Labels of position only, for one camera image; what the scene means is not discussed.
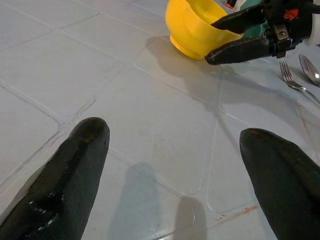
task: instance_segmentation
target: yellow bowl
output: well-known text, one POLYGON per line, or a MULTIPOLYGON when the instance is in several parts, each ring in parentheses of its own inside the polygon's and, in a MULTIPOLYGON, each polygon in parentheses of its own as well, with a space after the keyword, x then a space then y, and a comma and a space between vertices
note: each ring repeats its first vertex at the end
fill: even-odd
POLYGON ((172 44, 185 55, 201 60, 212 50, 243 36, 211 26, 226 15, 213 0, 169 0, 165 22, 172 44))

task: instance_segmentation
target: orange label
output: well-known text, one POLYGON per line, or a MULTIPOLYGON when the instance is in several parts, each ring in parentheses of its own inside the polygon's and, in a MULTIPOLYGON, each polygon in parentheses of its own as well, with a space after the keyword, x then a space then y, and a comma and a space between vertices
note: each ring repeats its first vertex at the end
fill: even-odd
POLYGON ((292 10, 285 10, 284 19, 289 19, 292 21, 293 19, 298 19, 299 10, 292 9, 292 10))

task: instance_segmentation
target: metal spoon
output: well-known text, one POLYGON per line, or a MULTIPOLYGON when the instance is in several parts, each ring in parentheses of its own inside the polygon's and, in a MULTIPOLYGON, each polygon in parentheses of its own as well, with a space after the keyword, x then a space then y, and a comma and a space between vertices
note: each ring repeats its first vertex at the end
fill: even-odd
POLYGON ((320 72, 317 68, 303 54, 299 54, 299 61, 304 74, 311 80, 311 82, 320 87, 320 72))

